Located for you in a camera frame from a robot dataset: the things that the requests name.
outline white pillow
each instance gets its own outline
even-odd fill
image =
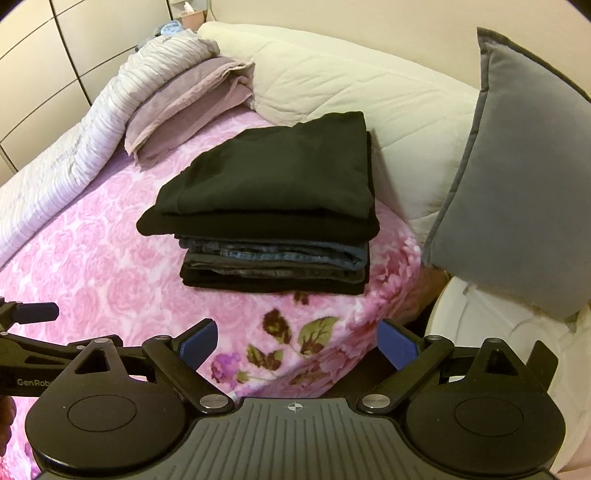
[[[207,22],[221,55],[254,62],[254,109],[276,125],[362,111],[384,159],[376,195],[424,242],[456,174],[479,91],[408,60],[336,38]]]

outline pink rose pattern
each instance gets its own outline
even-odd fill
[[[235,109],[145,171],[118,151],[80,199],[0,270],[0,294],[8,300],[55,301],[61,311],[56,322],[11,331],[61,344],[116,333],[126,345],[140,345],[211,317],[219,342],[199,373],[222,390],[238,397],[313,397],[330,388],[374,346],[379,319],[410,320],[438,293],[396,214],[377,202],[382,229],[371,242],[371,280],[357,297],[187,288],[178,277],[183,251],[177,241],[145,238],[135,228],[160,187],[201,152],[268,125],[255,112]],[[38,472],[24,434],[33,401],[17,399],[1,478],[29,480]]]

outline lavender pillowcase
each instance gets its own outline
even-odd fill
[[[217,116],[244,103],[252,96],[247,82],[247,78],[231,74],[200,99],[166,120],[134,153],[137,163],[142,167],[155,165]]]
[[[163,122],[220,85],[230,72],[251,64],[215,57],[182,72],[160,87],[133,114],[125,133],[125,150],[135,153]]]

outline gray cushion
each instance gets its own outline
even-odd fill
[[[480,97],[423,261],[565,318],[591,298],[591,99],[478,29]]]

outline white comforter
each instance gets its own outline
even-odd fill
[[[0,267],[96,177],[143,101],[217,54],[214,41],[185,30],[157,37],[132,55],[85,117],[0,189]]]

